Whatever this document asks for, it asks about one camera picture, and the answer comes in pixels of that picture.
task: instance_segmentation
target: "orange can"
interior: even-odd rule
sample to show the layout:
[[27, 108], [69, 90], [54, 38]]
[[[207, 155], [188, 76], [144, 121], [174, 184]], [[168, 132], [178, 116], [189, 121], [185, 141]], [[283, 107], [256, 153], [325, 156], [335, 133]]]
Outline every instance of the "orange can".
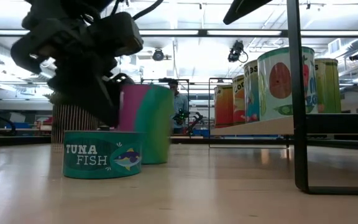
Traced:
[[239, 75], [233, 81], [233, 124], [246, 122], [246, 96], [244, 93], [244, 75]]
[[221, 85], [215, 87], [215, 128], [225, 128], [233, 125], [233, 86]]

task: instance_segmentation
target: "pea pod illustration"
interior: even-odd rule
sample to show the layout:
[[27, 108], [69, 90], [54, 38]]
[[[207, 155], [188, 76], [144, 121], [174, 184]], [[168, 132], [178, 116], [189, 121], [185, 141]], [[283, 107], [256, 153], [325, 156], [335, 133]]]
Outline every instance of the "pea pod illustration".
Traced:
[[265, 87], [265, 77], [264, 74], [260, 73], [259, 79], [259, 93], [260, 93], [260, 115], [266, 113], [266, 87]]
[[306, 113], [310, 113], [312, 112], [314, 109], [314, 105], [311, 105], [311, 106], [306, 106]]
[[279, 112], [281, 115], [289, 116], [293, 114], [292, 105], [283, 105], [274, 108], [277, 112]]

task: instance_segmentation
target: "man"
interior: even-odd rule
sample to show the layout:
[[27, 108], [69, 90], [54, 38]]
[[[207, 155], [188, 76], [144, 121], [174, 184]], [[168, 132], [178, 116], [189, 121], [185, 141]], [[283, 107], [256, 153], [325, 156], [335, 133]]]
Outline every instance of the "man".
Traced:
[[[182, 95], [178, 91], [178, 81], [171, 80], [169, 81], [169, 89], [173, 92], [173, 103], [175, 114], [179, 113], [179, 110], [182, 109], [184, 112], [188, 111], [188, 99], [185, 95]], [[173, 133], [174, 134], [183, 134], [183, 123], [185, 121], [173, 121]]]

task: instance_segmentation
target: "tuna fish can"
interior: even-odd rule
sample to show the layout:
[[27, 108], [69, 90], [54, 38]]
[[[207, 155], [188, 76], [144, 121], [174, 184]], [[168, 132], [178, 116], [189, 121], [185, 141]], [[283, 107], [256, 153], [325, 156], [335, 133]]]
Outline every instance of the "tuna fish can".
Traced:
[[[317, 113], [314, 50], [302, 47], [303, 84], [307, 113]], [[271, 50], [258, 58], [260, 120], [293, 115], [290, 49]]]
[[258, 61], [244, 66], [244, 91], [246, 96], [246, 123], [259, 121]]
[[319, 113], [341, 113], [338, 61], [331, 58], [314, 60]]
[[138, 174], [142, 135], [110, 131], [67, 131], [63, 175], [78, 179], [107, 179]]
[[244, 94], [244, 76], [239, 75], [233, 81], [233, 124], [246, 122], [246, 100]]
[[215, 128], [233, 125], [233, 86], [219, 85], [215, 87]]

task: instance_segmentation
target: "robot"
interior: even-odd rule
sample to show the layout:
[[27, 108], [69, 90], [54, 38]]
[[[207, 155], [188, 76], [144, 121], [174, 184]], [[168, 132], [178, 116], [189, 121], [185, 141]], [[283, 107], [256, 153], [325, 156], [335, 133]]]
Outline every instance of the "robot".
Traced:
[[177, 123], [180, 123], [180, 122], [186, 120], [189, 117], [189, 115], [191, 115], [191, 114], [195, 114], [195, 116], [193, 116], [195, 120], [190, 126], [188, 126], [186, 128], [186, 133], [189, 136], [193, 135], [194, 127], [196, 126], [196, 124], [198, 124], [200, 121], [203, 120], [204, 116], [201, 115], [199, 112], [189, 112], [189, 111], [183, 111], [182, 109], [180, 109], [179, 112], [177, 114], [175, 114], [174, 117], [172, 118]]
[[116, 13], [123, 0], [116, 0], [111, 14], [100, 17], [112, 0], [26, 0], [31, 9], [22, 21], [30, 32], [11, 48], [16, 65], [36, 74], [40, 64], [55, 59], [56, 75], [48, 81], [54, 91], [89, 111], [108, 126], [117, 126], [119, 98], [126, 74], [110, 72], [115, 57], [143, 49], [135, 20], [153, 11], [163, 0], [131, 17]]

